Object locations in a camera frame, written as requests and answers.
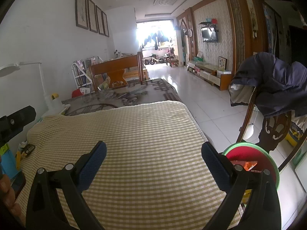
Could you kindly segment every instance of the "checkered bedsheet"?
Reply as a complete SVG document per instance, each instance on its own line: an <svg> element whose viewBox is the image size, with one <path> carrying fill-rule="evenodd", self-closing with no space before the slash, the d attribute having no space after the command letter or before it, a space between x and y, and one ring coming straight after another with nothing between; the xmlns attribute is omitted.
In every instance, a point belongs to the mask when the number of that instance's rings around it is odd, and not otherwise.
<svg viewBox="0 0 307 230"><path fill-rule="evenodd" d="M105 229L202 229L225 197L201 157L207 139L177 101L49 116L28 132L28 140L36 149L21 162L27 183L17 202L24 213L38 168L62 169L99 140L107 156L82 195ZM231 226L239 220L237 212Z"/></svg>

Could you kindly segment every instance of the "television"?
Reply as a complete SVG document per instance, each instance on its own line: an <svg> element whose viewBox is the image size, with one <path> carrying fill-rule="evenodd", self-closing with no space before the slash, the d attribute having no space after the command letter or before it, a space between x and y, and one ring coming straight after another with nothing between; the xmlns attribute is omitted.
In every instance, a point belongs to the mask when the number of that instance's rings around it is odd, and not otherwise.
<svg viewBox="0 0 307 230"><path fill-rule="evenodd" d="M203 42L218 42L216 32L217 32L216 27L212 25L210 25L209 27L203 27L201 29Z"/></svg>

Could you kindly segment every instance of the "drawer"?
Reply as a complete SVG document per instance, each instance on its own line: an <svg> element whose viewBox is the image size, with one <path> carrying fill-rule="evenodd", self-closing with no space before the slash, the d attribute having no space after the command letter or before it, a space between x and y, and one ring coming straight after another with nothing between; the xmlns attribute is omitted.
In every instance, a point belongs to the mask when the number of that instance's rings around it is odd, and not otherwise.
<svg viewBox="0 0 307 230"><path fill-rule="evenodd" d="M216 76L210 75L209 80L212 81L214 84L216 84L218 86L220 86L220 84L221 84L221 79L219 79Z"/></svg>
<svg viewBox="0 0 307 230"><path fill-rule="evenodd" d="M207 73L207 72L205 72L205 71L200 71L200 72L199 72L199 75L200 75L201 77L203 77L203 78L209 80L209 76L210 76L209 73Z"/></svg>
<svg viewBox="0 0 307 230"><path fill-rule="evenodd" d="M194 68L195 67L195 65L193 64L193 63L188 63L189 64L189 67L191 67L191 68Z"/></svg>

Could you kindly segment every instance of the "bright window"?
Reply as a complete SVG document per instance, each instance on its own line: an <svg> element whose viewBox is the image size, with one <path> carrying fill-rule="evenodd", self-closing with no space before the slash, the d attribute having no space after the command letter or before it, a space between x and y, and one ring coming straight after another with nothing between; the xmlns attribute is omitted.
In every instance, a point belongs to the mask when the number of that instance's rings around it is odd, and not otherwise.
<svg viewBox="0 0 307 230"><path fill-rule="evenodd" d="M172 39L174 38L174 27L172 21L152 21L152 22L140 22L137 23L137 39L139 41L139 46L154 47L154 38L161 39L163 35L163 40L166 38L168 41L157 42L158 47L169 47L172 45Z"/></svg>

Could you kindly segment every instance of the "desk lamp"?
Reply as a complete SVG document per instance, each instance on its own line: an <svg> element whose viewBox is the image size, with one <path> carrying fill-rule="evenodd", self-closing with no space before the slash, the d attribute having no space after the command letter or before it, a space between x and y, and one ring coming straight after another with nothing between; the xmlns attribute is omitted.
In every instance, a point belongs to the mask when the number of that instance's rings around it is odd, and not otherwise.
<svg viewBox="0 0 307 230"><path fill-rule="evenodd" d="M62 102L60 101L59 98L56 98L54 100L51 99L51 96L46 94L45 86L44 86L44 75L43 75L43 70L41 68L41 62L18 62L15 64L7 64L7 65L2 65L0 66L0 77L4 77L6 75L9 75L13 73L14 71L18 71L20 69L20 66L25 66L25 65L32 65L32 64L38 64L39 67L39 73L40 73L40 80L41 84L43 86L43 91L44 91L44 98L45 102L48 106L48 112L45 115L52 115L52 114L58 114L61 110L64 109L64 106Z"/></svg>

